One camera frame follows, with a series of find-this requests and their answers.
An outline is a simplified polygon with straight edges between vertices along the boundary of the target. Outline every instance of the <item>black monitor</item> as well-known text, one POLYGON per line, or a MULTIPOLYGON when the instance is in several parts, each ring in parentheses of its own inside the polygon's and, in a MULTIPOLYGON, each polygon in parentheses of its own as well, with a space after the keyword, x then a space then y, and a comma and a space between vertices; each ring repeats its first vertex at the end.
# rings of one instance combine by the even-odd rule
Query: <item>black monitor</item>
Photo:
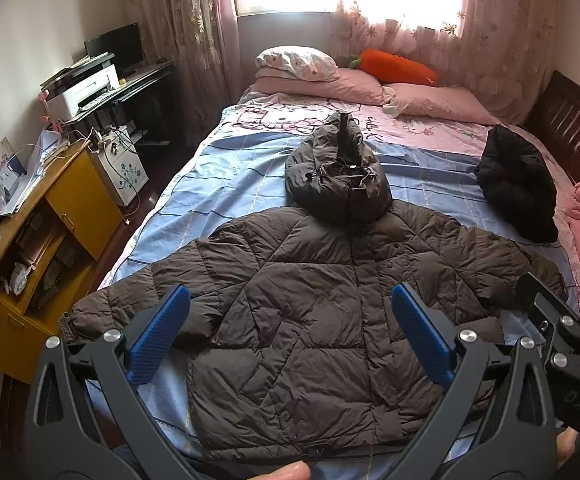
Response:
POLYGON ((137 23, 101 34, 98 38, 86 41, 85 46, 86 54, 90 57, 99 56, 104 52, 115 54, 113 62, 119 74, 127 73, 130 67, 144 60, 137 23))

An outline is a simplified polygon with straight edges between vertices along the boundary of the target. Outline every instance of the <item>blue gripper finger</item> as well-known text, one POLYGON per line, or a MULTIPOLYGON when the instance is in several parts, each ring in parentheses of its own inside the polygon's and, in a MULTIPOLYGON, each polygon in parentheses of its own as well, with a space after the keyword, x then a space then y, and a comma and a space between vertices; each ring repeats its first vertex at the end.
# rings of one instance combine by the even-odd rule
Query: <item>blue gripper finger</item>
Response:
POLYGON ((152 380, 174 343, 190 312, 190 293, 183 285, 173 287, 156 310, 126 354, 126 378, 135 388, 152 380))
POLYGON ((429 380, 448 390, 454 381, 454 353, 423 310, 425 304, 409 285, 392 289, 392 312, 429 380))

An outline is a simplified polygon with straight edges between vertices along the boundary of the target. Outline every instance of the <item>wooden headboard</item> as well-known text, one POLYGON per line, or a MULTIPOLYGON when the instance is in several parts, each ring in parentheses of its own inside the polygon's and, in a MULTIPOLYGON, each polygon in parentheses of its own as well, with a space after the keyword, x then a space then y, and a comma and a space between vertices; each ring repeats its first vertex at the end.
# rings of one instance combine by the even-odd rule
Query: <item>wooden headboard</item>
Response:
POLYGON ((580 182, 580 86, 554 72, 523 127, 538 137, 566 171, 580 182))

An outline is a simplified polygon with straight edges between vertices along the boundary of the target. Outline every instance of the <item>dark wooden floor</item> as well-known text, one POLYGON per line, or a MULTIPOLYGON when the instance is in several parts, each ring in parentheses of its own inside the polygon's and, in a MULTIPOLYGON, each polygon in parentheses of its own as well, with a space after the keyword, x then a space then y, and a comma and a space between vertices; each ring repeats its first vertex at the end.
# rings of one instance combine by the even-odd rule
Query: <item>dark wooden floor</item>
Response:
MULTIPOLYGON (((123 209, 127 218, 116 230, 97 264, 91 291, 99 288, 103 278, 121 255, 132 234, 156 205, 169 181, 190 160, 193 154, 194 150, 172 144, 165 148, 146 147, 140 151, 142 164, 149 180, 140 190, 139 198, 135 198, 127 208, 123 209)), ((22 450, 22 428, 29 392, 30 386, 28 384, 8 376, 4 377, 0 406, 1 447, 9 452, 17 462, 20 460, 22 450)), ((112 447, 122 444, 119 440, 118 430, 104 420, 100 422, 102 422, 102 431, 108 444, 112 447)))

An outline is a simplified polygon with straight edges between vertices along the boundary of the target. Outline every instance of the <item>curtain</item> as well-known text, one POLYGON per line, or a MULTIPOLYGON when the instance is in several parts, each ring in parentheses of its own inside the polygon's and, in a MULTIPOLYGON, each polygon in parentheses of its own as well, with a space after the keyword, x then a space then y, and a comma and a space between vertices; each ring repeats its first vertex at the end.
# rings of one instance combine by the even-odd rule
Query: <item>curtain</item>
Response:
POLYGON ((332 54, 376 48, 436 70, 488 110, 521 123, 549 82, 560 0, 339 0, 332 54))
POLYGON ((238 101, 241 64, 234 0, 126 0, 148 62, 175 61, 186 140, 198 144, 238 101))

